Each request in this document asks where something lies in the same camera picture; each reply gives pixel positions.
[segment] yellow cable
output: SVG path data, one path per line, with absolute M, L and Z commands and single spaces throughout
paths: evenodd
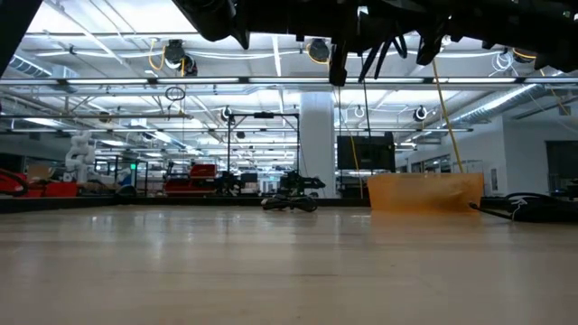
M 343 116 L 341 116 L 341 111 L 340 111 L 340 122 L 345 125 L 345 129 L 347 130 L 347 133 L 350 135 L 350 140 L 351 140 L 351 151 L 353 152 L 353 161 L 355 162 L 355 170 L 358 172 L 358 179 L 359 179 L 359 195 L 361 196 L 361 198 L 363 199 L 363 181 L 361 180 L 361 174 L 359 173 L 359 163 L 358 163 L 358 156 L 355 152 L 355 141 L 353 141 L 353 135 L 351 134 L 350 129 L 347 127 L 347 124 L 344 123 L 343 121 Z
M 353 141 L 353 135 L 351 135 L 351 133 L 350 133 L 350 139 L 351 139 L 351 149 L 353 150 L 353 160 L 355 161 L 355 170 L 358 171 L 359 195 L 363 199 L 363 181 L 361 180 L 361 174 L 359 173 L 358 156 L 355 153 L 355 142 Z
M 156 43 L 155 40 L 153 40 L 153 42 L 151 43 L 151 50 L 149 51 L 149 56 L 148 56 L 148 63 L 151 65 L 151 68 L 155 69 L 155 70 L 161 70 L 164 67 L 164 50 L 165 50 L 165 46 L 163 46 L 163 57 L 161 58 L 161 66 L 157 67 L 154 65 L 153 63 L 153 48 L 154 48 L 154 44 Z
M 437 92 L 440 95 L 440 102 L 442 103 L 443 118 L 445 118 L 445 124 L 448 125 L 448 130 L 450 131 L 453 150 L 455 151 L 455 157 L 458 160 L 458 167 L 460 167 L 460 172 L 463 173 L 460 150 L 458 150 L 458 144 L 455 142 L 455 137 L 453 136 L 452 124 L 450 123 L 450 118 L 448 118 L 448 111 L 445 109 L 445 101 L 443 100 L 442 87 L 440 86 L 440 76 L 437 74 L 437 65 L 435 64 L 435 59 L 433 59 L 433 74 L 435 75 L 435 85 L 437 86 Z
M 542 69 L 540 69 L 540 73 L 542 73 L 542 77 L 545 77 L 545 73 Z M 556 97 L 556 102 L 558 103 L 558 106 L 566 113 L 567 116 L 570 116 L 570 111 L 568 111 L 564 106 L 564 104 L 562 104 L 562 99 L 559 98 L 558 95 L 556 95 L 556 92 L 553 89 L 550 88 L 550 91 L 552 91 L 552 95 Z
M 516 49 L 513 49 L 512 51 L 513 51 L 517 56 L 522 57 L 522 58 L 524 58 L 524 59 L 530 59 L 530 60 L 535 60 L 535 59 L 536 59 L 535 56 L 520 53 L 520 52 L 516 51 Z
M 310 44 L 310 43 L 305 46 L 305 51 L 307 51 L 307 55 L 309 56 L 309 59 L 311 59 L 313 62 L 315 62 L 315 63 L 317 63 L 317 64 L 327 64 L 327 65 L 329 65 L 329 59 L 327 59 L 326 61 L 319 61 L 319 60 L 314 59 L 314 58 L 311 56 L 311 54 L 309 53 L 309 49 L 310 49 L 310 48 L 311 48 L 311 44 Z

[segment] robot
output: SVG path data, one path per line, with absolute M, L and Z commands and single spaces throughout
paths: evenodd
M 64 181 L 85 183 L 90 175 L 94 176 L 95 154 L 94 147 L 89 145 L 90 137 L 89 131 L 78 131 L 70 139 L 72 147 L 66 154 L 66 172 L 62 177 Z

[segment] black equipment overhead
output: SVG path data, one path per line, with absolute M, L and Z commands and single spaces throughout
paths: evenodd
M 294 34 L 331 38 L 330 82 L 344 86 L 349 52 L 370 50 L 359 76 L 365 78 L 378 56 L 378 77 L 393 44 L 407 57 L 404 34 L 421 35 L 417 63 L 428 65 L 442 39 L 463 37 L 537 53 L 535 69 L 578 69 L 578 12 L 575 0 L 173 0 L 207 40 L 235 37 L 249 48 L 250 33 Z M 358 11 L 361 6 L 367 13 Z

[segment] white column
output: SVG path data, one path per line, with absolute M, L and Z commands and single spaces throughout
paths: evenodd
M 316 191 L 320 198 L 337 198 L 335 191 L 335 134 L 332 93 L 303 93 L 301 95 L 301 157 L 303 177 L 319 177 L 326 185 Z

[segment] metal frame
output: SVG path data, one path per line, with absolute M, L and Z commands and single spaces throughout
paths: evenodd
M 384 77 L 366 79 L 367 86 L 403 87 L 409 85 L 435 86 L 434 77 Z M 578 84 L 575 77 L 440 77 L 445 85 L 567 85 Z M 347 78 L 346 86 L 359 85 L 357 78 Z M 195 78 L 122 78 L 122 79 L 2 79 L 0 86 L 154 86 L 154 85 L 327 85 L 328 78 L 316 77 L 195 77 Z
M 263 117 L 260 115 L 263 114 L 267 114 L 267 117 Z M 235 127 L 232 127 L 231 125 L 231 118 L 234 117 L 242 117 L 240 121 L 238 121 L 238 123 L 235 124 Z M 237 127 L 243 123 L 245 121 L 245 119 L 247 119 L 247 117 L 253 117 L 256 119 L 270 119 L 270 118 L 275 118 L 275 117 L 281 117 L 284 121 L 286 120 L 286 117 L 295 117 L 297 120 L 297 127 L 294 128 L 292 126 L 292 128 L 289 129 L 280 129 L 282 130 L 281 132 L 296 132 L 297 133 L 297 172 L 299 172 L 299 152 L 301 151 L 301 132 L 299 127 L 301 126 L 301 119 L 300 119 L 300 115 L 299 113 L 267 113 L 267 112 L 259 112 L 259 113 L 254 113 L 254 114 L 234 114 L 234 113 L 230 113 L 228 115 L 228 120 L 227 120 L 227 172 L 231 171 L 231 132 L 238 130 L 238 131 L 242 131 L 242 132 L 246 132 L 246 130 L 250 130 L 250 129 L 245 129 L 245 128 L 239 128 L 237 129 Z M 257 129 L 255 132 L 267 132 L 267 131 L 271 131 L 271 132 L 275 132 L 273 130 L 277 130 L 277 129 Z

